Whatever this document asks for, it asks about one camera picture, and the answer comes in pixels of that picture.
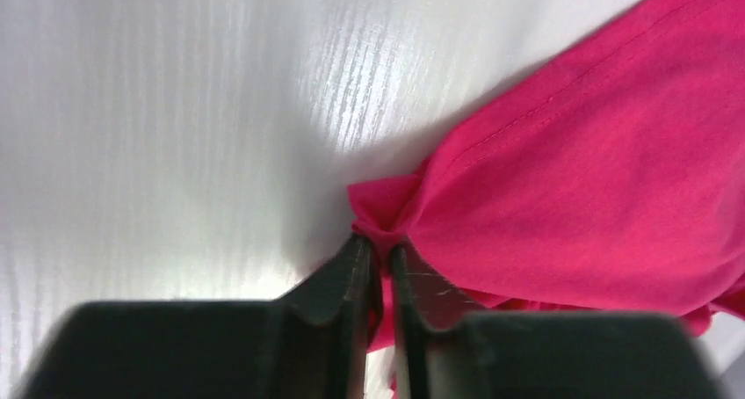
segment seam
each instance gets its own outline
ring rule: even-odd
[[[684,20],[684,21],[681,21],[680,23],[678,23],[678,24],[677,24],[677,25],[675,25],[674,27],[670,28],[670,29],[669,29],[669,30],[668,30],[667,32],[665,32],[665,33],[662,33],[662,34],[660,34],[659,36],[655,37],[655,38],[654,38],[654,40],[658,40],[658,39],[660,39],[661,37],[663,37],[663,36],[667,35],[668,33],[670,33],[670,32],[672,32],[672,31],[676,30],[676,29],[677,29],[677,28],[678,28],[678,27],[679,27],[680,25],[682,25],[682,24],[685,24],[685,23],[687,23],[688,21],[691,21],[692,19],[694,19],[694,18],[696,18],[696,17],[700,16],[700,15],[701,15],[701,14],[703,14],[704,12],[707,12],[707,11],[709,11],[709,10],[710,10],[711,8],[715,7],[715,6],[716,6],[716,5],[718,5],[718,4],[721,4],[721,3],[723,2],[723,1],[724,1],[724,0],[719,0],[719,1],[717,1],[716,3],[714,3],[714,4],[711,4],[711,5],[710,5],[710,6],[708,7],[708,8],[706,8],[706,9],[702,10],[701,12],[699,12],[699,13],[697,13],[697,14],[695,14],[695,15],[692,15],[692,16],[688,17],[688,19],[686,19],[686,20]],[[496,148],[496,149],[502,149],[502,148],[504,148],[504,147],[507,147],[507,146],[511,145],[512,143],[514,143],[515,141],[519,140],[520,138],[524,137],[524,136],[525,136],[525,135],[526,135],[526,134],[527,134],[528,132],[530,132],[531,130],[533,130],[533,129],[537,129],[537,128],[542,128],[542,127],[545,127],[545,126],[546,126],[546,125],[548,125],[548,124],[549,124],[549,123],[550,123],[550,122],[551,122],[552,120],[556,119],[557,117],[559,117],[559,115],[561,115],[561,114],[563,114],[564,112],[566,112],[566,111],[567,111],[567,110],[568,110],[568,109],[569,109],[570,107],[574,106],[574,105],[575,105],[576,103],[578,103],[578,102],[579,102],[580,100],[583,100],[583,99],[585,99],[585,98],[586,98],[586,97],[587,97],[587,96],[589,95],[589,93],[590,93],[591,91],[593,91],[593,90],[594,90],[594,89],[595,89],[596,87],[598,87],[598,86],[600,86],[600,85],[604,84],[604,83],[605,83],[605,82],[606,82],[606,81],[607,81],[607,80],[608,80],[609,78],[611,78],[612,76],[615,76],[616,74],[618,74],[618,72],[619,72],[620,70],[624,69],[624,68],[626,67],[626,65],[628,65],[628,64],[629,64],[629,62],[631,62],[631,61],[632,61],[633,59],[635,59],[635,58],[636,58],[637,56],[639,56],[639,55],[640,55],[640,54],[642,54],[643,52],[647,51],[648,49],[649,49],[649,46],[647,46],[647,47],[644,47],[644,48],[642,48],[641,50],[639,50],[639,51],[638,51],[637,53],[633,54],[633,55],[632,55],[631,57],[629,57],[629,58],[628,58],[628,59],[627,59],[626,61],[624,61],[623,63],[619,64],[619,65],[618,65],[618,66],[617,66],[617,67],[616,67],[615,69],[613,69],[613,70],[612,70],[612,71],[611,71],[611,72],[610,72],[610,73],[609,73],[608,75],[606,75],[606,76],[605,76],[605,77],[603,78],[603,80],[599,81],[598,83],[595,83],[595,84],[593,84],[593,85],[592,85],[591,87],[589,87],[589,88],[588,88],[588,89],[587,89],[586,91],[584,91],[584,92],[583,92],[582,94],[580,94],[580,95],[579,95],[579,96],[578,96],[578,97],[577,97],[577,98],[576,98],[575,100],[572,100],[572,101],[571,101],[571,102],[570,102],[570,103],[569,103],[568,105],[566,105],[566,106],[564,106],[563,108],[561,108],[561,110],[559,110],[559,111],[558,111],[557,113],[555,113],[555,114],[551,115],[550,117],[546,118],[545,120],[542,120],[542,121],[540,121],[539,123],[537,123],[537,124],[535,124],[535,125],[533,125],[533,126],[531,126],[531,127],[529,127],[529,128],[526,128],[526,130],[525,130],[525,131],[524,131],[523,133],[521,133],[521,134],[519,134],[519,135],[516,135],[515,137],[513,137],[513,138],[511,138],[511,139],[509,139],[509,140],[507,140],[507,141],[505,141],[504,143],[502,143],[502,144],[500,144],[500,145],[496,146],[495,148]],[[483,154],[483,155],[481,155],[481,156],[477,157],[477,158],[476,158],[475,160],[473,160],[473,161],[472,161],[471,163],[469,163],[469,164],[467,164],[466,166],[464,166],[464,167],[463,167],[463,169],[461,169],[461,170],[459,170],[458,172],[456,172],[456,173],[455,173],[455,175],[459,175],[459,174],[463,173],[463,172],[464,172],[464,171],[466,171],[466,170],[467,170],[468,168],[470,168],[470,167],[472,167],[472,166],[476,165],[476,164],[477,164],[478,162],[480,162],[481,160],[485,159],[485,158],[486,158],[486,157],[488,157],[488,156],[491,156],[491,155],[493,155],[494,153],[496,153],[496,151],[492,150],[492,151],[489,151],[489,152],[487,152],[487,153],[485,153],[485,154]]]
[[[711,8],[713,8],[714,6],[716,6],[717,4],[719,4],[719,3],[723,2],[723,1],[724,1],[724,0],[719,0],[718,2],[716,2],[716,3],[712,4],[712,5],[710,5],[710,6],[709,6],[708,8],[706,8],[705,10],[703,10],[703,11],[700,11],[699,13],[697,13],[697,14],[695,14],[695,15],[693,15],[693,16],[690,16],[690,17],[688,17],[688,18],[687,18],[686,20],[684,20],[684,21],[681,21],[681,22],[679,22],[679,23],[675,24],[675,25],[674,25],[674,26],[673,26],[672,28],[670,28],[670,29],[669,29],[669,30],[668,30],[667,32],[665,32],[665,33],[663,33],[663,34],[660,34],[659,36],[657,36],[657,37],[655,38],[655,40],[657,40],[657,39],[661,38],[662,36],[664,36],[664,35],[666,35],[666,34],[668,34],[668,33],[672,32],[673,30],[675,30],[676,28],[678,28],[678,27],[679,27],[680,25],[682,25],[682,24],[684,24],[684,23],[686,23],[686,22],[688,22],[688,21],[690,21],[690,20],[692,20],[692,19],[694,19],[694,18],[698,17],[699,15],[703,14],[704,12],[706,12],[706,11],[709,11],[709,10],[710,10]],[[659,24],[659,23],[660,23],[661,21],[663,21],[664,19],[666,19],[666,18],[667,18],[667,17],[669,17],[670,15],[672,15],[672,14],[675,14],[676,12],[680,11],[681,9],[683,9],[683,8],[685,8],[686,6],[688,6],[688,5],[690,5],[690,4],[693,4],[693,3],[695,3],[695,2],[697,2],[697,0],[690,0],[690,1],[686,2],[685,4],[682,4],[682,5],[678,6],[678,7],[677,7],[677,8],[675,8],[674,10],[672,10],[672,11],[669,11],[668,13],[666,13],[666,14],[665,14],[664,16],[662,16],[661,18],[658,18],[658,19],[657,19],[657,20],[656,20],[656,21],[655,21],[654,23],[652,23],[652,24],[651,24],[651,25],[650,25],[650,26],[649,26],[649,27],[648,27],[648,28],[647,28],[646,30],[644,30],[643,32],[641,32],[641,33],[639,33],[639,34],[637,34],[637,35],[633,36],[633,37],[632,37],[632,38],[631,38],[631,39],[630,39],[629,41],[627,41],[627,42],[626,42],[626,43],[624,43],[623,45],[621,45],[621,46],[617,47],[616,49],[614,49],[614,50],[613,50],[612,52],[610,52],[610,53],[609,53],[609,54],[608,54],[607,56],[605,56],[605,58],[603,58],[603,59],[602,59],[602,60],[601,60],[600,62],[598,62],[598,63],[596,63],[595,65],[593,65],[593,66],[592,66],[592,68],[590,68],[590,69],[586,70],[586,71],[585,71],[585,72],[583,72],[583,73],[582,73],[581,75],[579,75],[579,76],[578,76],[577,78],[575,78],[574,80],[572,80],[572,81],[571,81],[571,82],[570,82],[570,83],[569,83],[569,84],[568,84],[567,86],[565,86],[564,88],[560,89],[559,91],[556,91],[556,92],[555,92],[554,94],[552,94],[552,95],[549,95],[548,97],[546,97],[546,98],[544,99],[544,102],[543,102],[542,104],[540,104],[539,106],[537,106],[537,107],[536,107],[535,109],[532,109],[532,110],[530,110],[529,112],[526,112],[525,114],[523,114],[523,115],[519,116],[518,118],[516,118],[515,120],[513,120],[512,122],[510,122],[509,124],[507,124],[507,125],[506,125],[505,127],[502,127],[502,128],[500,128],[499,130],[497,130],[497,131],[496,131],[496,132],[494,132],[493,134],[490,134],[489,136],[487,136],[487,137],[486,137],[486,138],[484,138],[483,140],[481,140],[481,141],[477,142],[477,143],[476,143],[476,144],[474,144],[473,146],[471,146],[471,147],[467,148],[466,150],[462,151],[462,152],[461,152],[461,153],[460,153],[459,155],[457,155],[457,156],[456,156],[456,157],[455,157],[454,159],[452,159],[452,161],[450,162],[450,164],[448,164],[447,168],[446,168],[446,169],[445,169],[445,171],[444,171],[444,172],[442,173],[442,177],[443,177],[444,175],[446,175],[446,174],[447,174],[447,172],[448,172],[448,171],[449,171],[449,170],[450,170],[450,169],[451,169],[451,168],[453,167],[453,165],[454,165],[454,164],[455,164],[456,162],[458,162],[458,160],[459,160],[459,159],[460,159],[460,158],[461,158],[462,156],[464,156],[464,155],[465,155],[465,154],[466,154],[467,152],[469,152],[469,151],[471,151],[472,149],[475,149],[475,148],[477,148],[477,147],[481,146],[481,145],[482,145],[482,144],[484,144],[485,142],[487,142],[487,141],[491,140],[492,138],[494,138],[494,137],[498,136],[499,134],[503,133],[504,131],[508,130],[509,128],[511,128],[511,127],[513,127],[514,125],[516,125],[517,123],[519,123],[520,121],[522,121],[522,120],[524,120],[525,118],[527,118],[527,117],[529,117],[529,116],[533,115],[534,113],[536,113],[536,112],[539,112],[539,111],[543,110],[543,109],[544,109],[544,108],[545,108],[545,107],[546,107],[546,106],[548,105],[548,103],[549,103],[549,102],[550,102],[550,101],[552,100],[552,98],[554,98],[555,96],[558,96],[558,95],[560,95],[560,94],[561,94],[562,92],[564,92],[564,91],[566,91],[566,90],[570,89],[570,88],[571,88],[572,86],[576,85],[576,84],[577,84],[577,83],[578,83],[578,82],[579,82],[580,80],[582,80],[582,79],[583,79],[584,77],[586,77],[586,76],[587,76],[587,75],[588,75],[588,74],[589,74],[590,72],[592,72],[592,71],[593,71],[594,69],[596,69],[597,67],[599,67],[599,66],[603,65],[603,64],[604,64],[604,63],[606,63],[606,62],[607,62],[607,61],[608,61],[609,59],[611,59],[611,58],[612,58],[613,56],[615,56],[615,55],[616,55],[616,54],[618,53],[618,51],[620,51],[621,49],[623,49],[624,47],[626,47],[626,46],[628,46],[629,44],[633,43],[633,42],[634,42],[635,40],[637,40],[638,38],[640,38],[640,37],[641,37],[641,36],[643,36],[644,34],[648,33],[648,32],[649,32],[649,31],[651,31],[652,29],[654,29],[654,28],[655,28],[655,26],[657,26],[657,25],[658,25],[658,24]],[[535,124],[535,125],[534,125],[534,126],[533,126],[532,128],[544,126],[544,125],[545,125],[545,124],[547,124],[547,123],[548,123],[548,122],[549,122],[550,120],[553,120],[553,119],[554,119],[554,118],[555,118],[556,116],[558,116],[558,115],[559,115],[559,114],[561,114],[562,112],[565,112],[565,111],[566,111],[566,110],[567,110],[567,109],[568,109],[568,108],[569,108],[570,106],[572,106],[573,104],[575,104],[576,102],[578,102],[579,100],[581,100],[582,98],[584,98],[584,97],[585,97],[585,96],[586,96],[586,95],[587,95],[587,94],[589,93],[589,91],[591,91],[591,90],[595,89],[595,88],[596,88],[596,87],[597,87],[598,85],[600,85],[601,83],[604,83],[604,82],[605,82],[605,81],[606,81],[606,80],[607,80],[607,79],[608,79],[609,77],[611,77],[611,76],[615,75],[615,74],[616,74],[616,73],[617,73],[617,72],[619,71],[619,69],[620,69],[620,68],[621,68],[622,66],[625,66],[626,64],[628,64],[628,62],[630,62],[630,61],[631,61],[632,59],[634,59],[634,58],[635,58],[635,57],[636,57],[637,55],[641,54],[642,52],[644,52],[644,51],[645,51],[645,50],[647,50],[647,49],[648,49],[648,46],[647,46],[647,47],[644,47],[644,48],[642,48],[642,49],[641,49],[640,51],[638,51],[638,52],[637,52],[636,54],[634,54],[634,55],[633,55],[632,57],[630,57],[630,58],[629,58],[629,59],[628,59],[627,61],[625,61],[624,63],[622,63],[622,64],[618,65],[618,66],[617,66],[617,67],[616,67],[616,68],[615,68],[614,70],[612,70],[612,71],[611,71],[611,72],[610,72],[610,73],[609,73],[609,74],[608,74],[608,75],[607,75],[607,76],[606,76],[605,78],[603,78],[603,80],[602,80],[601,82],[599,82],[599,83],[596,83],[596,84],[594,84],[594,85],[593,85],[592,87],[590,87],[590,88],[589,88],[589,89],[587,89],[587,90],[586,90],[585,92],[583,92],[583,93],[582,93],[582,94],[580,95],[580,97],[579,97],[579,98],[577,98],[577,99],[575,99],[574,101],[572,101],[572,102],[571,102],[571,103],[570,103],[569,105],[567,105],[567,106],[565,106],[564,108],[562,108],[562,109],[561,109],[561,110],[560,110],[559,112],[557,112],[557,113],[556,113],[555,115],[551,116],[550,118],[548,118],[548,119],[546,119],[546,120],[543,120],[543,121],[541,121],[541,122],[540,122],[540,123],[538,123],[538,124]],[[507,146],[507,145],[511,144],[512,142],[514,142],[514,141],[515,141],[516,139],[520,138],[521,136],[522,136],[522,135],[519,135],[519,136],[517,136],[517,137],[515,137],[515,138],[512,138],[511,140],[509,140],[509,141],[505,142],[504,144],[501,144],[501,145],[499,145],[499,146],[498,146],[498,148],[502,148],[502,147],[505,147],[505,146]],[[463,171],[465,171],[466,169],[468,169],[468,168],[470,168],[471,166],[475,165],[476,163],[478,163],[478,162],[479,162],[480,160],[482,160],[483,158],[485,158],[485,157],[487,157],[487,156],[490,156],[490,155],[492,155],[493,153],[494,153],[494,152],[488,152],[487,154],[485,154],[485,155],[483,155],[483,156],[480,156],[480,157],[476,158],[476,159],[475,159],[475,160],[474,160],[473,162],[471,162],[470,164],[468,164],[468,165],[467,165],[466,167],[464,167],[464,168],[463,168],[462,170],[459,170],[459,171],[458,171],[458,172],[457,172],[457,173],[456,173],[455,175],[459,175],[460,173],[462,173],[462,172],[463,172]],[[437,181],[435,181],[434,183],[436,184],[437,182],[439,182],[439,180],[440,180],[440,179],[441,179],[442,177],[438,178],[438,180],[437,180]]]

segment white table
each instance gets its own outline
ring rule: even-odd
[[[0,396],[78,302],[282,294],[348,183],[637,1],[0,0]],[[708,340],[718,368],[743,344]]]

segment white textured surface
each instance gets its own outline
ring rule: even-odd
[[[0,0],[0,396],[80,301],[282,294],[346,184],[636,1]]]

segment white surface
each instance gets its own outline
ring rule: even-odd
[[[699,340],[712,370],[721,374],[745,351],[745,322],[719,313],[714,316],[712,327]]]
[[[346,184],[636,1],[0,0],[0,396],[80,301],[282,294]]]

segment pink fabric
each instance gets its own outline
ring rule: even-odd
[[[645,0],[349,196],[490,307],[742,315],[745,0]]]

